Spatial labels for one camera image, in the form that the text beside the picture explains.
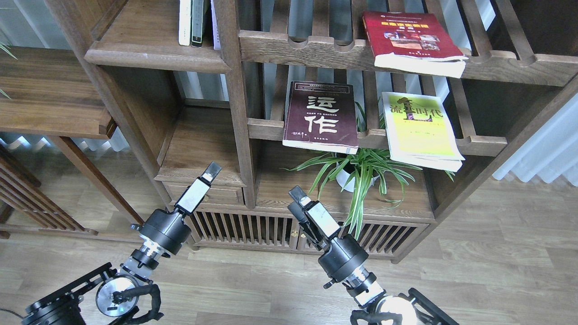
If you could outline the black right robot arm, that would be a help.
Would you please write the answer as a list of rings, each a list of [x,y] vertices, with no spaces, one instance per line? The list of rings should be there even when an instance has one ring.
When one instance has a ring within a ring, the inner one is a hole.
[[[289,210],[302,232],[322,253],[318,263],[330,281],[345,286],[358,309],[351,312],[350,322],[363,320],[370,325],[454,325],[456,321],[415,288],[408,294],[393,296],[377,282],[364,263],[369,255],[351,234],[341,228],[319,201],[313,201],[299,186],[289,191],[293,202]]]

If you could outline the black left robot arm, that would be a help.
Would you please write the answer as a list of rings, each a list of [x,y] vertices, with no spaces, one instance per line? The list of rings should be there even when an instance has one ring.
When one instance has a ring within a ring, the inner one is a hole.
[[[178,253],[191,234],[185,218],[193,214],[221,171],[211,162],[177,200],[171,212],[157,209],[143,224],[133,224],[143,244],[113,269],[110,263],[81,276],[29,305],[23,325],[84,325],[80,303],[84,295],[97,288],[95,305],[99,312],[113,318],[114,325],[140,325],[163,317],[161,296],[151,274],[161,257]]]

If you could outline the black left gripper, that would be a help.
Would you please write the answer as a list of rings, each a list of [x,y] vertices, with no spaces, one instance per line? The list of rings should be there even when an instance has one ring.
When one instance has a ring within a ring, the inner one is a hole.
[[[190,227],[183,221],[184,217],[193,214],[221,170],[221,165],[212,161],[202,177],[198,177],[184,191],[172,212],[156,209],[143,225],[132,224],[131,228],[138,230],[142,238],[150,239],[172,255],[177,254],[191,233]]]

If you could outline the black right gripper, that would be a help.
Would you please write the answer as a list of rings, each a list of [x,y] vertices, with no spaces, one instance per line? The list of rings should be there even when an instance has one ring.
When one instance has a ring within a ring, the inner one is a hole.
[[[364,267],[368,253],[350,235],[339,236],[340,227],[320,202],[311,198],[299,186],[289,190],[294,202],[288,209],[296,217],[309,242],[322,256],[318,263],[330,281],[324,289],[342,283],[347,289],[368,289],[369,272]]]

